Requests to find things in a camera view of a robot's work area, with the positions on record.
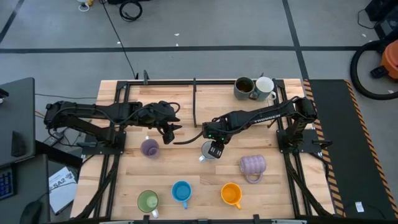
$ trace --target keyboard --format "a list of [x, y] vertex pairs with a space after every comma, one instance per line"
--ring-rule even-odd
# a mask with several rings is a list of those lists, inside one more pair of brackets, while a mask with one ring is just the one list
[[0, 168], [0, 200], [16, 194], [13, 174], [11, 166]]

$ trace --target orange mug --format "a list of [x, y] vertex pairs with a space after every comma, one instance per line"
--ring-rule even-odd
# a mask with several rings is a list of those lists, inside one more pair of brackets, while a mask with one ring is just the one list
[[228, 183], [224, 185], [221, 189], [221, 197], [228, 205], [235, 205], [238, 209], [242, 208], [239, 204], [242, 199], [242, 189], [238, 184]]

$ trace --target wooden table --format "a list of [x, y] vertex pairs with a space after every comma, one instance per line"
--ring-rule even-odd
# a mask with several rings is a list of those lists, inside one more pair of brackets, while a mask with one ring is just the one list
[[[299, 79], [286, 79], [285, 88], [288, 99], [304, 96]], [[102, 81], [98, 93], [98, 105], [113, 103], [117, 81]], [[181, 119], [182, 129], [175, 131], [175, 142], [186, 141], [201, 131], [201, 123], [228, 113], [232, 110], [254, 110], [272, 105], [265, 102], [238, 101], [233, 96], [232, 85], [197, 85], [196, 114], [198, 127], [193, 125], [193, 87], [192, 85], [140, 85], [130, 90], [129, 101], [141, 101], [143, 104], [158, 102], [178, 102], [181, 110], [177, 117]], [[94, 124], [102, 127], [109, 122], [97, 120]], [[267, 128], [256, 124], [250, 129], [233, 136], [226, 145], [221, 159], [200, 163], [201, 146], [208, 139], [200, 138], [187, 145], [164, 145], [162, 136], [156, 129], [128, 127], [126, 150], [121, 156], [116, 190], [113, 203], [113, 220], [142, 220], [143, 212], [137, 207], [137, 197], [144, 190], [153, 190], [159, 196], [158, 207], [161, 220], [166, 219], [249, 219], [253, 214], [260, 218], [293, 218], [289, 185], [283, 155], [278, 150], [275, 132], [277, 125]], [[139, 148], [145, 136], [160, 144], [160, 157], [156, 160], [144, 157]], [[267, 169], [258, 184], [249, 184], [239, 170], [242, 156], [262, 154], [266, 158]], [[72, 217], [79, 214], [98, 188], [103, 156], [95, 156], [88, 161], [80, 172], [76, 198], [73, 203]], [[308, 188], [331, 213], [333, 206], [326, 182], [323, 165], [320, 161], [301, 154], [301, 161]], [[193, 189], [188, 209], [171, 196], [172, 185], [178, 180], [186, 180]], [[242, 209], [224, 203], [220, 191], [224, 184], [234, 182], [241, 186]], [[303, 200], [299, 188], [298, 201], [300, 212], [304, 214]], [[101, 214], [104, 214], [106, 202]]]

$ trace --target cup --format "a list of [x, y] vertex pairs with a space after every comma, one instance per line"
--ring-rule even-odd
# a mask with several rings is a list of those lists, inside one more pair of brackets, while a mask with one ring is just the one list
[[215, 158], [214, 156], [209, 154], [211, 142], [213, 141], [207, 141], [201, 146], [201, 156], [199, 157], [199, 162], [205, 162], [206, 160], [212, 160]]
[[254, 90], [249, 94], [251, 100], [264, 101], [269, 95], [272, 95], [272, 100], [276, 99], [274, 90], [274, 82], [267, 77], [260, 77], [256, 81]]
[[221, 189], [221, 197], [224, 202], [228, 205], [235, 205], [238, 209], [241, 209], [239, 202], [242, 199], [242, 189], [238, 184], [228, 183]]
[[187, 200], [191, 197], [192, 188], [186, 181], [178, 181], [172, 187], [174, 200], [182, 202], [185, 209], [188, 208]]
[[151, 159], [157, 158], [159, 156], [159, 144], [155, 139], [149, 139], [148, 136], [145, 139], [141, 144], [142, 154]]
[[[245, 175], [250, 184], [261, 181], [262, 173], [266, 171], [266, 159], [262, 155], [243, 156], [240, 162], [241, 172]], [[257, 180], [250, 179], [250, 175], [258, 174]]]
[[156, 193], [151, 190], [146, 190], [138, 196], [138, 208], [145, 213], [151, 212], [154, 218], [159, 218], [159, 212], [156, 209], [158, 204], [159, 199]]
[[238, 100], [246, 100], [254, 90], [254, 82], [250, 78], [241, 77], [235, 81], [234, 95]]

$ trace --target white sticker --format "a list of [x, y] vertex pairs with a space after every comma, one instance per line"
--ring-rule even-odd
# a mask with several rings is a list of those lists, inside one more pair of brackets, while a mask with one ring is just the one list
[[357, 212], [365, 212], [362, 206], [362, 202], [355, 202], [355, 207]]

